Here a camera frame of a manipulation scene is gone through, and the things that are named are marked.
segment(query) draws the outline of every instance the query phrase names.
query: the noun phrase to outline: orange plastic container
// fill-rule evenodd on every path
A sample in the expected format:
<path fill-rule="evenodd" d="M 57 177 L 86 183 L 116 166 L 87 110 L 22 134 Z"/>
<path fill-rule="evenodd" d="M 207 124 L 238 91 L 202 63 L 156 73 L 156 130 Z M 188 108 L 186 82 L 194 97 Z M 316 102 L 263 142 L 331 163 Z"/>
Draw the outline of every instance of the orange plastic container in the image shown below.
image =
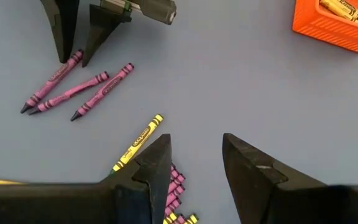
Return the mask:
<path fill-rule="evenodd" d="M 346 1 L 358 8 L 358 0 Z M 295 32 L 358 52 L 358 23 L 331 13 L 319 4 L 319 0 L 296 0 L 292 28 Z"/>

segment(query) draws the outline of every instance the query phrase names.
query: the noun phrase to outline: black plastic jaw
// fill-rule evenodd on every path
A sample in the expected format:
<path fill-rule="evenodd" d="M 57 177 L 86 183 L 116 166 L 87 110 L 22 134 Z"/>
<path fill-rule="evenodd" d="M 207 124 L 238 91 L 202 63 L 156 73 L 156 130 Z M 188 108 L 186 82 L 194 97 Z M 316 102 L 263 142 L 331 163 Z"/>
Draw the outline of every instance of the black plastic jaw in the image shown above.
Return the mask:
<path fill-rule="evenodd" d="M 232 134 L 223 161 L 241 223 L 358 223 L 358 186 L 327 186 Z"/>
<path fill-rule="evenodd" d="M 48 15 L 61 63 L 66 63 L 73 50 L 80 0 L 41 0 Z"/>
<path fill-rule="evenodd" d="M 170 163 L 163 134 L 97 184 L 0 185 L 0 223 L 162 223 Z"/>
<path fill-rule="evenodd" d="M 99 6 L 89 5 L 91 27 L 86 41 L 82 67 L 87 66 L 94 53 L 122 22 L 130 22 L 131 12 L 123 10 L 122 14 L 112 12 Z"/>

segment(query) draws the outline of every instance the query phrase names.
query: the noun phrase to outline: gray table surface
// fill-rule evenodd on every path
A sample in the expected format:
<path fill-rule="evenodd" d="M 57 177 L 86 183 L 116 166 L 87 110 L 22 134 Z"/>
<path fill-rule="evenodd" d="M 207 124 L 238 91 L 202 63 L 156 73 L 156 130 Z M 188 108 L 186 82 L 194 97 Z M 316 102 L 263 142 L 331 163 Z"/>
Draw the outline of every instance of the gray table surface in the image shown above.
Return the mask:
<path fill-rule="evenodd" d="M 75 48 L 84 47 L 89 1 L 81 1 Z M 180 211 L 200 223 L 239 223 L 224 174 L 223 133 L 233 133 L 329 184 L 358 184 L 358 54 L 295 34 L 294 0 L 178 0 L 165 26 L 134 13 L 88 67 L 50 96 L 132 62 L 91 113 L 75 110 L 94 88 L 26 116 L 24 102 L 60 66 L 39 1 L 0 0 L 0 178 L 96 182 L 155 113 L 171 133 L 186 177 Z"/>

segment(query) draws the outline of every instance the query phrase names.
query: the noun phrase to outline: pink crayon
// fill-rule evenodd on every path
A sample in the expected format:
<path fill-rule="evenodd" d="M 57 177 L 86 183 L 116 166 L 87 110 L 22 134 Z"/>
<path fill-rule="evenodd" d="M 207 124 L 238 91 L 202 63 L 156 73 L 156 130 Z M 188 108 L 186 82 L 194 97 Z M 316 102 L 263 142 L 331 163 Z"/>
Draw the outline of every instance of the pink crayon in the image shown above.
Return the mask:
<path fill-rule="evenodd" d="M 173 192 L 179 185 L 181 185 L 185 181 L 185 176 L 183 174 L 179 174 L 177 178 L 175 178 L 168 187 L 168 194 Z"/>
<path fill-rule="evenodd" d="M 179 197 L 186 189 L 180 185 L 172 193 L 168 194 L 167 202 L 165 203 L 165 207 L 171 204 L 175 199 Z"/>
<path fill-rule="evenodd" d="M 173 171 L 171 171 L 171 180 L 174 180 L 175 178 L 177 178 L 179 176 L 179 172 L 175 169 Z"/>
<path fill-rule="evenodd" d="M 99 75 L 96 75 L 95 77 L 91 78 L 90 80 L 79 84 L 78 86 L 64 92 L 62 95 L 57 96 L 53 99 L 47 100 L 44 103 L 39 104 L 38 106 L 34 107 L 31 111 L 29 111 L 29 115 L 44 112 L 49 110 L 50 108 L 53 108 L 60 103 L 63 103 L 64 101 L 70 99 L 71 97 L 81 93 L 82 91 L 85 91 L 99 83 L 102 83 L 109 79 L 109 74 L 107 72 L 100 73 Z"/>
<path fill-rule="evenodd" d="M 26 112 L 28 109 L 33 108 L 42 100 L 67 74 L 82 60 L 84 52 L 80 49 L 73 56 L 68 59 L 67 63 L 62 65 L 59 70 L 49 80 L 37 90 L 29 100 L 24 104 L 20 113 Z"/>
<path fill-rule="evenodd" d="M 177 209 L 181 205 L 181 200 L 179 198 L 175 199 L 173 202 L 171 202 L 168 206 L 165 207 L 165 216 L 168 216 L 169 214 L 173 213 L 175 209 Z"/>
<path fill-rule="evenodd" d="M 84 103 L 73 115 L 70 121 L 74 121 L 82 116 L 84 116 L 90 109 L 97 105 L 118 83 L 121 82 L 135 67 L 133 64 L 128 63 L 124 68 L 122 68 L 118 74 L 110 79 L 105 86 L 103 86 L 92 99 Z"/>
<path fill-rule="evenodd" d="M 173 222 L 173 224 L 184 224 L 186 222 L 186 218 L 180 214 L 178 218 Z"/>

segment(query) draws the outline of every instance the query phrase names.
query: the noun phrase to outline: crayon tip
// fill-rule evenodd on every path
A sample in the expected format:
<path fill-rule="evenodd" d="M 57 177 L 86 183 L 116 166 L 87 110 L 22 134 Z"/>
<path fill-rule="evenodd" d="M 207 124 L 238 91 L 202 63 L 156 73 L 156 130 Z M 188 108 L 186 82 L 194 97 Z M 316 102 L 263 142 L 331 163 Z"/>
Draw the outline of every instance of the crayon tip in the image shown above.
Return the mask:
<path fill-rule="evenodd" d="M 36 113 L 40 113 L 41 110 L 38 109 L 38 107 L 35 107 L 35 108 L 32 108 L 29 112 L 28 112 L 28 115 L 33 115 L 33 114 L 36 114 Z"/>
<path fill-rule="evenodd" d="M 26 112 L 27 110 L 29 110 L 29 109 L 31 109 L 31 108 L 32 108 L 31 105 L 25 103 L 24 106 L 23 106 L 23 108 L 22 108 L 22 110 L 20 110 L 20 113 L 24 113 L 24 112 Z"/>
<path fill-rule="evenodd" d="M 71 117 L 70 121 L 74 121 L 80 117 L 82 117 L 82 114 L 80 114 L 78 111 L 76 111 L 75 114 Z"/>

